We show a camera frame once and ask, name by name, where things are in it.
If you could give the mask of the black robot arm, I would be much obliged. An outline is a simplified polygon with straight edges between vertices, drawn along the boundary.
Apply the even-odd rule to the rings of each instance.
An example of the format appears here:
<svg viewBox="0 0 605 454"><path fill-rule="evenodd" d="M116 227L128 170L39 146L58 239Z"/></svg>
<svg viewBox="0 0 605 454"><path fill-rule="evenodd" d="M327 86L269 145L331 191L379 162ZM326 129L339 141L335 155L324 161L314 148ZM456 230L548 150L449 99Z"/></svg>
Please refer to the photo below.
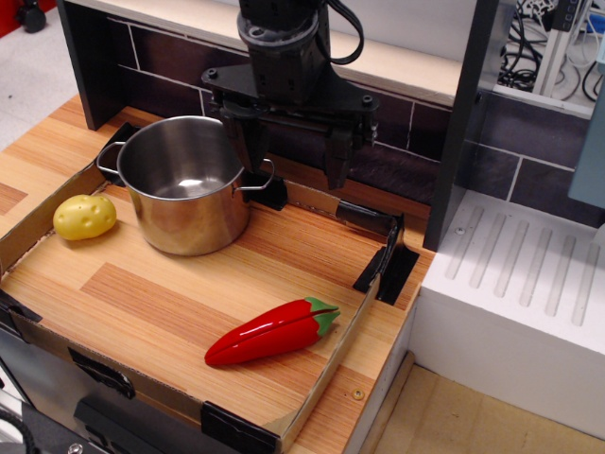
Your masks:
<svg viewBox="0 0 605 454"><path fill-rule="evenodd" d="M340 1L242 1L236 24L247 64L209 68L202 80L239 160L257 172L268 153L268 125L322 134L329 188L343 187L354 154L374 142L379 101L340 77L335 68L357 60L363 26ZM358 36L350 55L331 53L329 13Z"/></svg>

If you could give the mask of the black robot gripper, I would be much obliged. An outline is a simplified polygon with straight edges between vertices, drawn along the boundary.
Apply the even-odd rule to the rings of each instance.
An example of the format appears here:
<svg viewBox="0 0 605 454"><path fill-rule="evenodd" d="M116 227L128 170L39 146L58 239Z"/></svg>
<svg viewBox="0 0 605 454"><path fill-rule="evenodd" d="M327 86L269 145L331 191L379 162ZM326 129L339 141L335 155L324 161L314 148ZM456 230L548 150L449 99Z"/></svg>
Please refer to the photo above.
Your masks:
<svg viewBox="0 0 605 454"><path fill-rule="evenodd" d="M212 67L202 80L213 92L220 118L241 164L257 173L268 152L267 123L321 133L330 190L347 179L354 149L374 142L376 97L340 77L326 27L242 27L250 60Z"/></svg>

